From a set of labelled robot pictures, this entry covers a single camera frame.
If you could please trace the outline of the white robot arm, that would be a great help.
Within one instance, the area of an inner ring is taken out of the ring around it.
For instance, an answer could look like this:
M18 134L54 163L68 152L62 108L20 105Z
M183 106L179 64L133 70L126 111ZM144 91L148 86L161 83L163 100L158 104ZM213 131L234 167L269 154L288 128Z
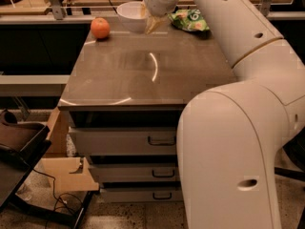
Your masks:
M304 65L249 0L193 0L236 82L193 98L177 154L189 229L281 229L275 155L304 127ZM150 14L178 0L144 0Z

